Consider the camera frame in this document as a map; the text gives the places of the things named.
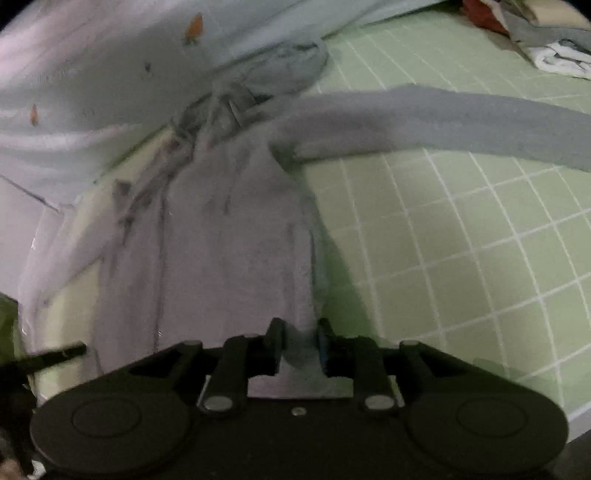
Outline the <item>grey fleece sweatpants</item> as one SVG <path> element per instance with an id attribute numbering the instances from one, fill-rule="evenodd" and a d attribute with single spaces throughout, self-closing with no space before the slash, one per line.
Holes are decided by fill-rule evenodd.
<path id="1" fill-rule="evenodd" d="M 287 322 L 277 376 L 259 397 L 339 396 L 322 375 L 315 323 L 328 290 L 318 210 L 288 175 L 305 160 L 428 147 L 586 170 L 590 118 L 511 97 L 405 85 L 254 100 L 238 90 L 188 108 L 175 135 L 75 243 L 55 240 L 22 318 L 99 263 L 81 377 L 92 380 L 185 340 L 208 347 Z"/>

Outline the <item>pale carrot print bedsheet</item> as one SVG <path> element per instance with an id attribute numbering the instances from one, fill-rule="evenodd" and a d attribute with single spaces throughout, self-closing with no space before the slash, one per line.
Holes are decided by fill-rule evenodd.
<path id="1" fill-rule="evenodd" d="M 420 10 L 419 1 L 35 1 L 1 32 L 1 175 L 73 201 L 204 93 L 281 42 Z"/>

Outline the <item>clear plastic storage bag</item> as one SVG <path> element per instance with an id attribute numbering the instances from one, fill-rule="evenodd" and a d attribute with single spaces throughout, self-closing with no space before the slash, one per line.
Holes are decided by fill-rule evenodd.
<path id="1" fill-rule="evenodd" d="M 111 187 L 53 207 L 1 179 L 1 292 L 18 302 L 18 339 L 26 352 L 41 349 L 45 309 L 97 259 L 114 213 Z"/>

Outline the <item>pile of mixed clothes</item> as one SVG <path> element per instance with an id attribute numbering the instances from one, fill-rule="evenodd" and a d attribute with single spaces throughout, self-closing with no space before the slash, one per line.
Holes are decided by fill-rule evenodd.
<path id="1" fill-rule="evenodd" d="M 590 78 L 587 1 L 464 1 L 476 26 L 505 35 L 539 70 Z"/>

